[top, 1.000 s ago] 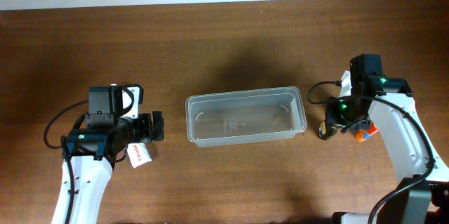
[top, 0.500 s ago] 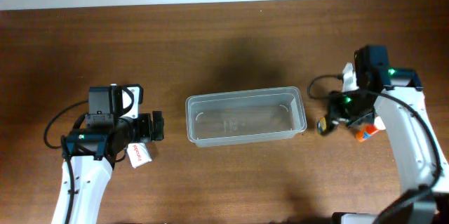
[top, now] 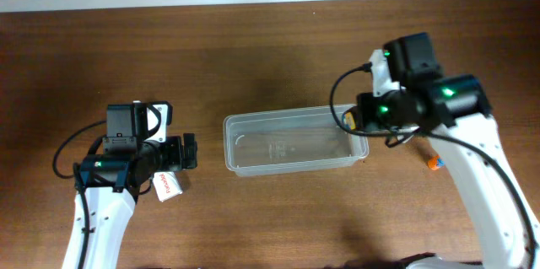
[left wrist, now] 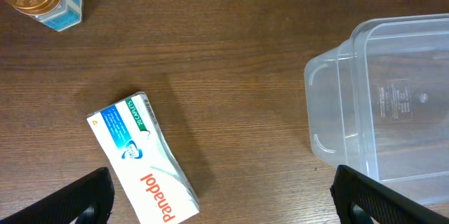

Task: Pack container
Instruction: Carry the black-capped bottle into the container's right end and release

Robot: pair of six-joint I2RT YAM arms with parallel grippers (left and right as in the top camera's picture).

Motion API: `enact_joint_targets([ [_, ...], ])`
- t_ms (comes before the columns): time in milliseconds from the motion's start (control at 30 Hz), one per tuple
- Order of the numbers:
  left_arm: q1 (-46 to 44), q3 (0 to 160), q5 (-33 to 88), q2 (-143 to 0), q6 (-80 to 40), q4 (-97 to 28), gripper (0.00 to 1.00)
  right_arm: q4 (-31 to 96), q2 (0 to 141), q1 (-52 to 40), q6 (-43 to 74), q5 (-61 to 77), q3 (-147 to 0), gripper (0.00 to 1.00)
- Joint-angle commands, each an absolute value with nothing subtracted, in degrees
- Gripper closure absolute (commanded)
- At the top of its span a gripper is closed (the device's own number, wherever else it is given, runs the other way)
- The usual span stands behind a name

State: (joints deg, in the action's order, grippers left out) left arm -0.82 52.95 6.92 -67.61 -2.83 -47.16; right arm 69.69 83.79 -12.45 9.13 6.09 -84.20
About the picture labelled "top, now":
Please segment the white Panadol medicine box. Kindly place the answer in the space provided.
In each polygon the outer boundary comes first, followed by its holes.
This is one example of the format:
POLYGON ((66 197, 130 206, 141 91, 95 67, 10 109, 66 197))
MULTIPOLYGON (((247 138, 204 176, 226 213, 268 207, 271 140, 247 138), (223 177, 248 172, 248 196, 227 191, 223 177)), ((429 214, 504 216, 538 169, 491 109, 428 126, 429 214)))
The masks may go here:
POLYGON ((161 202, 170 200, 183 193, 180 182, 174 172, 156 172, 152 180, 158 199, 161 202))

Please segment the dark bottle white cap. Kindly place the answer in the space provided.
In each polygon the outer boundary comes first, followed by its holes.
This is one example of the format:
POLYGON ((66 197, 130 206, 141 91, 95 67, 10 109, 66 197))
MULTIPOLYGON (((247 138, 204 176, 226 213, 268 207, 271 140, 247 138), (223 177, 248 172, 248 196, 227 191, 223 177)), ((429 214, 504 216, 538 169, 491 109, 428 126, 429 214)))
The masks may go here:
POLYGON ((345 125, 345 127, 351 131, 355 131, 357 129, 356 111, 354 108, 351 108, 343 112, 342 122, 345 125))

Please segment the orange bottle white cap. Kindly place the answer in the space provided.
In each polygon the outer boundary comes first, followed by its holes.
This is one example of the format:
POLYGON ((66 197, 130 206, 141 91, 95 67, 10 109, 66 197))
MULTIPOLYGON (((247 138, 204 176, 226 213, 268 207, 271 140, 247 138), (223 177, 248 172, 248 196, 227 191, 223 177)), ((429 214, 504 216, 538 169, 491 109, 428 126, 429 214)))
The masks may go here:
POLYGON ((442 158, 439 155, 437 155, 431 158, 427 162, 427 166, 431 170, 438 170, 438 169, 444 168, 446 165, 445 165, 445 162, 442 160, 442 158))

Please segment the clear plastic container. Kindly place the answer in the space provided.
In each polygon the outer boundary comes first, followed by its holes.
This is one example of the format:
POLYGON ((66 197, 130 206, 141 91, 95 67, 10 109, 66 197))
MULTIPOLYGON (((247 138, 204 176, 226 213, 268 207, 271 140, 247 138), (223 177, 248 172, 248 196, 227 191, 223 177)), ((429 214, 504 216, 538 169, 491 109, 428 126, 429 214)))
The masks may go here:
POLYGON ((226 167, 240 177, 350 167, 370 151, 327 105, 227 116, 223 134, 226 167))

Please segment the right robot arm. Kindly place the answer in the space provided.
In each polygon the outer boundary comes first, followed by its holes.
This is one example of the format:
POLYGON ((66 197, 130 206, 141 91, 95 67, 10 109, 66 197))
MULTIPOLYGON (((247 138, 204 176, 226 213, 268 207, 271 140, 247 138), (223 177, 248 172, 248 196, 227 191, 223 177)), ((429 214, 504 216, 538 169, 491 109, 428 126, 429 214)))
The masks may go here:
POLYGON ((539 222, 505 157, 492 107, 472 74, 446 76, 425 33, 387 42, 368 61, 373 90, 348 125, 427 137, 449 170, 486 268, 537 268, 539 222))

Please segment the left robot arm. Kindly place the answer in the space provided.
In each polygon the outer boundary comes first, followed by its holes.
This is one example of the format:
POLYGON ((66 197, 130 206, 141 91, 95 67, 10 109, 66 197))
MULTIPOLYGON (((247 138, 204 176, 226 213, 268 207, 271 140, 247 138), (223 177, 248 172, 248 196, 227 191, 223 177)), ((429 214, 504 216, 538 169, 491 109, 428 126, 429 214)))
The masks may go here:
POLYGON ((144 184, 162 202, 182 194, 176 175, 197 167, 197 142, 192 133, 168 136, 172 114, 167 101, 108 105, 106 133, 73 165, 75 211, 63 267, 116 267, 144 184))

